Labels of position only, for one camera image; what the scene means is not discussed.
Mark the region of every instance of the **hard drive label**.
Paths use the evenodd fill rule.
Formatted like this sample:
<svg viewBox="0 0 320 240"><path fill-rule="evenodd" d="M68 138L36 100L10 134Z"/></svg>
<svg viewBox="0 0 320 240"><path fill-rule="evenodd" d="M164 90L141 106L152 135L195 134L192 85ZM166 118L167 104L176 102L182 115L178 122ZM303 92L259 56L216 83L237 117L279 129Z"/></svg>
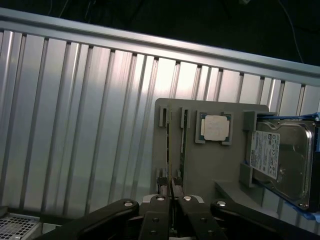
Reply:
<svg viewBox="0 0 320 240"><path fill-rule="evenodd" d="M277 179L280 134L255 131L252 134L250 166Z"/></svg>

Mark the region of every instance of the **dark background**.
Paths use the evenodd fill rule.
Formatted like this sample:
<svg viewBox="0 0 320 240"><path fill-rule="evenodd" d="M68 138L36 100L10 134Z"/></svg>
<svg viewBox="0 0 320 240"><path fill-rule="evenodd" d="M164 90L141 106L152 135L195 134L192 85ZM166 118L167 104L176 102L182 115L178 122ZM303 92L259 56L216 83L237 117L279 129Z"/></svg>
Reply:
<svg viewBox="0 0 320 240"><path fill-rule="evenodd" d="M281 2L304 63L320 66L320 0ZM2 0L0 7L300 62L278 0L52 0L52 8L51 0Z"/></svg>

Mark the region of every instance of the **hard disk drive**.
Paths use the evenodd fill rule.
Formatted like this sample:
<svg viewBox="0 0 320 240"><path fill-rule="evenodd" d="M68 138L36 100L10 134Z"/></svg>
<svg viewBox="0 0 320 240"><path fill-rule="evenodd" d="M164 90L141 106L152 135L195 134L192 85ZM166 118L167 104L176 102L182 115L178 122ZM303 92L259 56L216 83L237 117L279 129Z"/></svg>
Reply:
<svg viewBox="0 0 320 240"><path fill-rule="evenodd" d="M298 208L319 211L320 154L313 118L257 120L252 134L253 178Z"/></svg>

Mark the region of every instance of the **corrugated metal panel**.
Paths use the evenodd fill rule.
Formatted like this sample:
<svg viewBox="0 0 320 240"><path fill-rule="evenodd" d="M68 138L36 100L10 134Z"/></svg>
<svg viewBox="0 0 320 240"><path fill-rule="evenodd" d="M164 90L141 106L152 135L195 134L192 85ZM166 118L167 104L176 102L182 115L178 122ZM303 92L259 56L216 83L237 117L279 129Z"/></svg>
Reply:
<svg viewBox="0 0 320 240"><path fill-rule="evenodd" d="M110 37L61 19L52 30L53 18L15 16L0 21L3 205L79 217L117 199L141 201L153 189L158 98L264 104L282 115L319 107L318 67L114 29ZM268 190L262 205L318 231Z"/></svg>

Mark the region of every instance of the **metal mesh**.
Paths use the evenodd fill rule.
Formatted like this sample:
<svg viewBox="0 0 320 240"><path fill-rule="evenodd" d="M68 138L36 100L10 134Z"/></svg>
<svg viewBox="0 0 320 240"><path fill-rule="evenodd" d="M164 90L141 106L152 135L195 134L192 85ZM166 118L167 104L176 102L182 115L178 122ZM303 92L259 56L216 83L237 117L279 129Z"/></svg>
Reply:
<svg viewBox="0 0 320 240"><path fill-rule="evenodd" d="M6 216L0 219L0 240L22 239L37 220L23 216Z"/></svg>

